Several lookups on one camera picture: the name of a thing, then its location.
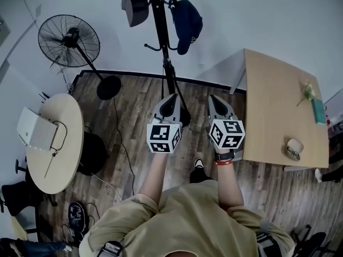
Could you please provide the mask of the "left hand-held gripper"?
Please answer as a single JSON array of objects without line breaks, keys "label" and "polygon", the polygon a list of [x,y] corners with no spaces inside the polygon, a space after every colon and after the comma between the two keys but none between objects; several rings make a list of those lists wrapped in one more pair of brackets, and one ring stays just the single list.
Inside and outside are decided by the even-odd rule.
[{"label": "left hand-held gripper", "polygon": [[146,141],[152,153],[173,153],[182,137],[180,121],[181,99],[178,94],[169,95],[162,100],[160,112],[172,112],[169,117],[153,111],[153,118],[147,124]]}]

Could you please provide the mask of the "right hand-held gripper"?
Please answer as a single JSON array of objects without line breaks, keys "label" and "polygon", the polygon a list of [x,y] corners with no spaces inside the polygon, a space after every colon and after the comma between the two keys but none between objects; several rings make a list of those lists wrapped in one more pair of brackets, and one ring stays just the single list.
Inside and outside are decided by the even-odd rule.
[{"label": "right hand-held gripper", "polygon": [[[228,114],[227,106],[212,94],[208,97],[208,115]],[[210,119],[210,140],[219,149],[239,149],[245,137],[243,122],[236,115]]]}]

